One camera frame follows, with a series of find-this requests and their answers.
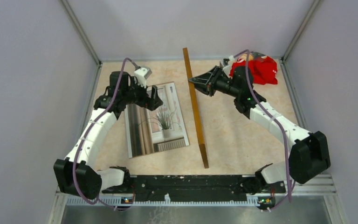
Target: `plant in pot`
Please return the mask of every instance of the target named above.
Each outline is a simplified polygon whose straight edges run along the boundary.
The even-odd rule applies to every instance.
[[[156,120],[158,125],[162,129],[162,133],[164,138],[169,138],[171,136],[171,127],[173,125],[172,117],[175,115],[174,112],[170,112],[169,110],[164,111],[162,107],[158,108],[158,114],[156,116]]]

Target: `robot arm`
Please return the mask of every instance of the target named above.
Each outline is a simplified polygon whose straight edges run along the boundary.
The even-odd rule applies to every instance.
[[[73,183],[72,167],[81,141],[83,141],[83,145],[77,160],[76,177],[82,193],[88,199],[95,199],[102,190],[122,185],[124,177],[129,175],[128,170],[125,168],[112,167],[102,171],[94,170],[96,157],[102,148],[108,131],[128,104],[137,104],[151,111],[163,104],[158,97],[156,86],[152,86],[151,95],[148,95],[146,79],[150,76],[151,70],[147,67],[140,67],[135,70],[135,76],[130,76],[126,72],[123,73],[122,79],[124,81],[120,82],[112,107],[95,122],[96,118],[108,108],[112,100],[119,73],[117,71],[111,73],[110,85],[106,88],[105,93],[96,100],[94,110],[81,138],[64,160],[58,159],[54,164],[58,186],[63,193],[78,196]]]
[[[253,90],[253,77],[250,70],[248,70],[248,73],[252,89],[249,89],[246,67],[235,68],[233,78],[229,78],[225,72],[230,71],[228,61],[227,59],[209,72],[189,79],[189,82],[194,83],[197,90],[209,96],[213,96],[216,91],[233,96],[235,107],[240,113],[266,128],[283,143],[281,129],[273,122],[274,119],[278,120],[287,135],[288,147],[291,149],[289,171],[290,176],[296,182],[306,183],[330,167],[326,136],[321,132],[311,133],[300,128],[277,112],[264,97]],[[271,118],[257,104],[251,91],[254,92],[261,105],[272,114]],[[260,179],[261,184],[286,180],[285,162],[262,167],[256,171],[256,177]]]

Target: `beige countertop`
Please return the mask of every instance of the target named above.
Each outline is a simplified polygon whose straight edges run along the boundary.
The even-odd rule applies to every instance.
[[[278,63],[278,85],[258,85],[254,89],[283,116],[297,123],[293,106]],[[123,166],[132,175],[228,175],[254,174],[262,166],[284,160],[284,149],[274,136],[240,114],[234,98],[217,92],[213,97],[197,92],[201,121],[207,146],[209,169],[204,169],[194,125],[193,110],[184,61],[137,62],[152,70],[147,84],[174,82],[190,145],[187,147],[128,158],[124,113],[108,132],[99,152],[96,169]],[[218,65],[216,60],[191,61],[193,76]],[[121,69],[121,62],[103,63],[95,99],[109,85],[109,75]],[[133,74],[127,63],[125,71]]]

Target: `wooden stick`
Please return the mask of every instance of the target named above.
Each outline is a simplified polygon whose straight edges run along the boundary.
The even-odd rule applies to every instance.
[[[185,58],[187,78],[190,79],[193,77],[193,75],[191,72],[190,58],[189,58],[189,52],[187,51],[187,48],[183,48],[183,57]],[[209,168],[208,157],[207,157],[207,148],[205,146],[204,132],[202,131],[200,111],[198,110],[197,95],[195,94],[194,84],[191,82],[188,82],[188,83],[189,83],[189,89],[190,89],[190,98],[191,98],[192,107],[193,107],[195,131],[197,132],[198,146],[200,147],[201,158],[202,158],[202,161],[204,162],[204,168],[207,169],[207,168]]]

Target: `gray wall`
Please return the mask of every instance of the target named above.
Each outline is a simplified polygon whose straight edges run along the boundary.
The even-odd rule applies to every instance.
[[[358,1],[324,1],[289,60],[306,121],[328,137],[329,172],[358,223]]]
[[[69,0],[101,60],[282,56],[313,0]]]
[[[0,0],[0,224],[46,223],[95,70],[58,0]]]

